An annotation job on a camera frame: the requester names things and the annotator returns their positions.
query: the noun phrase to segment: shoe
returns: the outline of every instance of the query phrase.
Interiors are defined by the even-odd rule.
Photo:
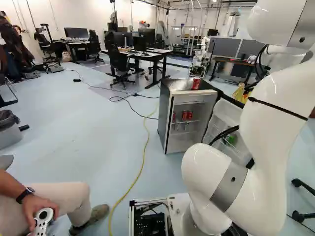
[[[71,226],[71,228],[69,229],[69,234],[71,236],[75,236],[82,233],[88,226],[95,224],[101,219],[104,219],[108,213],[109,206],[107,204],[101,204],[93,207],[89,221],[80,227]]]

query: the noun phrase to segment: gray floor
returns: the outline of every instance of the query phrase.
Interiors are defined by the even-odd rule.
[[[101,58],[104,59],[105,63],[98,62],[95,65],[95,63],[92,60],[89,60],[89,61],[81,61],[80,65],[86,66],[88,68],[92,68],[92,69],[100,71],[102,73],[111,73],[109,57],[106,54],[101,54]],[[128,77],[129,80],[135,81],[135,84],[125,83],[126,89],[123,88],[122,84],[116,84],[113,86],[113,89],[121,91],[121,92],[125,92],[125,93],[138,93],[138,92],[144,90],[144,88],[152,82],[152,75],[148,74],[149,73],[148,67],[153,66],[153,63],[149,62],[149,61],[140,61],[139,66],[141,68],[145,69],[145,71],[144,71],[145,73],[134,74],[134,75],[130,75]],[[170,75],[170,76],[174,76],[175,74],[179,75],[179,72],[180,72],[180,70],[178,69],[178,67],[169,66],[168,70],[167,70],[167,75]],[[161,77],[162,77],[162,74],[158,70],[157,71],[157,79],[159,80]],[[95,86],[110,89],[111,83],[113,83],[113,77],[106,76],[106,79],[104,79],[102,83],[95,85]],[[107,98],[110,98],[112,96],[121,96],[122,95],[120,92],[115,92],[115,91],[110,91],[106,94],[103,94],[103,92],[101,92],[99,94],[101,94],[102,96],[105,96]]]
[[[85,66],[65,63],[67,69],[77,70],[91,85],[110,81],[106,74]],[[168,66],[168,74],[186,77],[187,69]],[[126,102],[112,103],[111,91],[90,88],[72,79],[72,71],[43,74],[40,78],[15,85],[19,103],[6,107],[17,115],[30,129],[23,132],[19,143],[3,149],[0,154],[14,154],[9,172],[23,183],[85,181],[91,187],[92,205],[108,203],[110,206],[128,189],[141,165],[143,146],[147,135],[143,119],[133,113]],[[213,85],[231,95],[235,87],[219,83]],[[159,96],[158,86],[141,92],[146,96]],[[128,100],[143,115],[151,113],[158,99],[130,97]],[[150,141],[141,178],[126,199],[118,206],[113,218],[116,236],[128,232],[128,201],[134,198],[166,197],[186,192],[181,177],[183,154],[165,156],[157,134],[157,121],[148,120]],[[303,189],[290,185],[290,180],[300,177],[308,184],[314,183],[315,121],[304,127],[292,149],[288,163],[288,213],[293,210],[315,212],[314,197]],[[307,225],[315,229],[313,220]],[[60,218],[54,225],[56,236],[66,236],[70,222]],[[85,236],[107,236],[108,219],[88,229]],[[310,236],[310,231],[289,218],[282,236]]]

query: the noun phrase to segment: wall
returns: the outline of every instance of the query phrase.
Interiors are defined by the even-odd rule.
[[[4,10],[12,23],[22,25],[24,29],[28,29],[30,33],[23,34],[28,48],[34,54],[40,54],[37,42],[32,39],[34,34],[34,26],[26,0],[14,0],[18,9],[20,23],[17,13],[14,9],[12,0],[0,1],[0,10]],[[110,21],[110,14],[114,11],[113,4],[109,0],[51,0],[56,22],[50,8],[49,0],[29,0],[29,5],[34,18],[36,27],[40,27],[41,23],[49,24],[49,29],[53,39],[65,37],[64,27],[78,27],[96,30],[99,36],[101,46],[104,45],[104,30],[107,29],[107,22]],[[116,3],[118,13],[119,26],[128,27],[131,24],[130,1],[120,0]],[[135,29],[139,26],[140,20],[146,20],[155,26],[156,8],[146,3],[134,1],[132,4],[133,26]]]

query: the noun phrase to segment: wheel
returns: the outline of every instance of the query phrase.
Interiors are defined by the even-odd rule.
[[[298,188],[301,187],[301,180],[299,180],[298,178],[295,178],[291,181],[291,183],[293,184],[294,187]]]
[[[292,218],[293,220],[299,222],[299,223],[302,223],[304,221],[304,217],[300,215],[300,213],[295,210],[293,213],[292,213]]]

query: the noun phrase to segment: yellow bag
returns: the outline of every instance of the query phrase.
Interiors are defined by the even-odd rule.
[[[252,92],[249,92],[247,94],[244,94],[244,92],[245,92],[245,84],[240,83],[232,96],[235,100],[245,104]]]

